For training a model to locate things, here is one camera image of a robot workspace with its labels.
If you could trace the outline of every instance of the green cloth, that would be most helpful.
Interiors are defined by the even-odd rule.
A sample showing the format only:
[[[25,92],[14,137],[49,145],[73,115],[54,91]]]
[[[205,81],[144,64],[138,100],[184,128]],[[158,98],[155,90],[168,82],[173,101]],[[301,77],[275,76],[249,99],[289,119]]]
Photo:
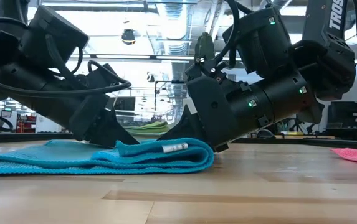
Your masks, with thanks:
[[[151,124],[144,126],[134,127],[134,126],[123,126],[130,134],[133,135],[160,135],[168,132],[170,128],[167,126],[167,122],[156,121]]]

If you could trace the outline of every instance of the folded blue towel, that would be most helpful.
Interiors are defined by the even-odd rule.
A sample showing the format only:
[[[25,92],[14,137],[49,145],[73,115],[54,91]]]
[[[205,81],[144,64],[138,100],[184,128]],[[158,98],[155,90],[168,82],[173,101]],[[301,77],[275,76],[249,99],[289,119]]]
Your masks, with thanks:
[[[116,143],[115,149],[52,140],[0,154],[0,174],[183,174],[207,169],[213,150],[197,139]]]

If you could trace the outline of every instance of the towel tag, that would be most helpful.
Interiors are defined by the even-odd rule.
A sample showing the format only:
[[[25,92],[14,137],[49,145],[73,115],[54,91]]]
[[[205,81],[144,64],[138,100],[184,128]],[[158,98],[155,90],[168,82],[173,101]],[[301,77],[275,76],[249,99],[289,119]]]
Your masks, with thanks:
[[[169,153],[169,152],[187,149],[188,144],[186,144],[186,143],[175,144],[175,145],[169,145],[169,146],[162,146],[162,148],[163,148],[164,153]]]

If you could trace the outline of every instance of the workbench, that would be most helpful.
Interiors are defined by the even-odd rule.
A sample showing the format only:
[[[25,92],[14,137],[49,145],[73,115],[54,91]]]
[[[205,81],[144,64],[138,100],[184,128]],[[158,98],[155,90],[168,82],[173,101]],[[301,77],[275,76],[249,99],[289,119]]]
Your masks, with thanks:
[[[231,144],[196,174],[0,177],[0,223],[357,223],[357,163],[325,147]]]

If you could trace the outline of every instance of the wooden tabletop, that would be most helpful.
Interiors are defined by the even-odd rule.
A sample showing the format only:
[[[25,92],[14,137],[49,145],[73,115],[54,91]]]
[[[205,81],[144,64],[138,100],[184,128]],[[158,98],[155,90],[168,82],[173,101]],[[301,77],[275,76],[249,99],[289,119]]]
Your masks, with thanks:
[[[357,163],[324,147],[231,144],[198,174],[0,177],[0,223],[357,223]]]

